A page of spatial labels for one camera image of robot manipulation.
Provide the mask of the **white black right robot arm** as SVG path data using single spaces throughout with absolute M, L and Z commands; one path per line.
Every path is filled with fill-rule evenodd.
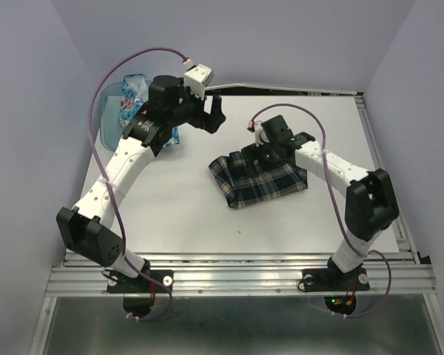
M 255 134 L 255 142 L 242 153 L 251 173 L 255 164 L 268 172 L 289 163 L 324 180 L 330 194 L 337 191 L 345 198 L 340 225 L 346 236 L 326 269 L 327 283 L 343 288 L 352 281 L 352 271 L 366 258 L 373 242 L 399 217 L 388 172 L 349 163 L 306 132 L 295 135 L 281 115 L 255 123 L 249 131 Z

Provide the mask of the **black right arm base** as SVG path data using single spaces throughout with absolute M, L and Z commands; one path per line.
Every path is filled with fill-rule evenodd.
M 332 259 L 329 259 L 326 267 L 305 268 L 301 273 L 297 288 L 306 293 L 370 290 L 369 278 L 362 263 L 352 271 L 343 273 Z

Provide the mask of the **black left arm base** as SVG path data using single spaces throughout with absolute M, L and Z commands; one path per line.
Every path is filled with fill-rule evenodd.
M 104 269 L 102 275 L 107 279 L 108 294 L 150 294 L 151 286 L 147 280 L 137 276 L 131 278 L 112 269 Z M 170 269 L 153 269 L 150 277 L 172 290 L 174 272 Z

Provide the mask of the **navy plaid pleated skirt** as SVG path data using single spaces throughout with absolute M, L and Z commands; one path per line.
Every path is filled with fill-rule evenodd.
M 231 209 L 243 209 L 308 189 L 307 171 L 288 163 L 269 172 L 255 163 L 256 175 L 250 176 L 247 160 L 240 151 L 214 159 L 208 170 Z

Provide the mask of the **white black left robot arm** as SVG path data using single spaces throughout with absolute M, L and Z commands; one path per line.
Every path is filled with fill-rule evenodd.
M 212 99 L 205 112 L 205 91 L 213 72 L 198 65 L 177 78 L 156 76 L 148 89 L 148 99 L 123 132 L 109 163 L 96 182 L 71 209 L 61 208 L 56 216 L 67 249 L 105 268 L 124 275 L 133 291 L 149 285 L 149 262 L 131 252 L 125 234 L 111 230 L 121 220 L 118 207 L 136 178 L 172 137 L 175 127 L 190 124 L 210 134 L 226 120 L 221 98 Z

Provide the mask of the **blue floral skirt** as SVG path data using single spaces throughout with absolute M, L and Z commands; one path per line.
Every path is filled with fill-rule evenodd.
M 140 145 L 150 146 L 154 152 L 179 144 L 178 128 L 169 129 L 148 117 L 149 80 L 143 74 L 126 75 L 121 90 L 122 139 L 134 138 Z

